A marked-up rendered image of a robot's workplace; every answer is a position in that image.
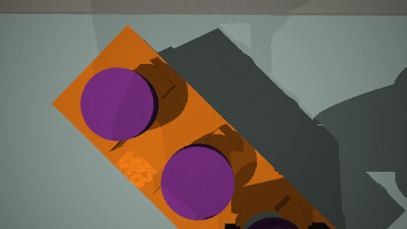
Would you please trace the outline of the purple cylinder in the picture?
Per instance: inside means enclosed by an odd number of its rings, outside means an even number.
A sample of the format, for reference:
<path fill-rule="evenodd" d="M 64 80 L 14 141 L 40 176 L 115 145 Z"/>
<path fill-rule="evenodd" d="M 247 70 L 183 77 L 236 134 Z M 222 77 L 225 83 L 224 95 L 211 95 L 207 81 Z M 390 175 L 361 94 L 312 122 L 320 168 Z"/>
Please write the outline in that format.
<path fill-rule="evenodd" d="M 190 220 L 218 215 L 229 204 L 234 188 L 234 174 L 227 158 L 215 147 L 202 143 L 174 153 L 161 175 L 167 205 Z"/>
<path fill-rule="evenodd" d="M 87 82 L 80 109 L 96 135 L 125 141 L 151 127 L 158 115 L 159 101 L 154 87 L 142 75 L 113 67 L 98 72 Z"/>

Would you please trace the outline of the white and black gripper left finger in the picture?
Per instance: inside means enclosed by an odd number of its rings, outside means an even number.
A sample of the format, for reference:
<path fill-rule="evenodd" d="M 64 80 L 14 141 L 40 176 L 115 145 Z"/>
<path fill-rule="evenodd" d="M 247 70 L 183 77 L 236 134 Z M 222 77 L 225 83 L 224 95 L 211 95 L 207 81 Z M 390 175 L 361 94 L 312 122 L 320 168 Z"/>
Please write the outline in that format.
<path fill-rule="evenodd" d="M 233 223 L 233 224 L 225 224 L 225 229 L 240 229 L 240 226 L 236 226 L 235 223 Z"/>

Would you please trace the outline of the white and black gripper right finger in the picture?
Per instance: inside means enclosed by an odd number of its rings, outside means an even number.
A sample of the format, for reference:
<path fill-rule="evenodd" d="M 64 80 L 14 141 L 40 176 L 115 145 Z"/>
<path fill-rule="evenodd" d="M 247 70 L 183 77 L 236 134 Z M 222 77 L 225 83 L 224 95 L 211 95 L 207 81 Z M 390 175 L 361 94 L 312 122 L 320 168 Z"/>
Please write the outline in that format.
<path fill-rule="evenodd" d="M 311 226 L 308 226 L 308 229 L 331 229 L 324 222 L 312 223 Z"/>

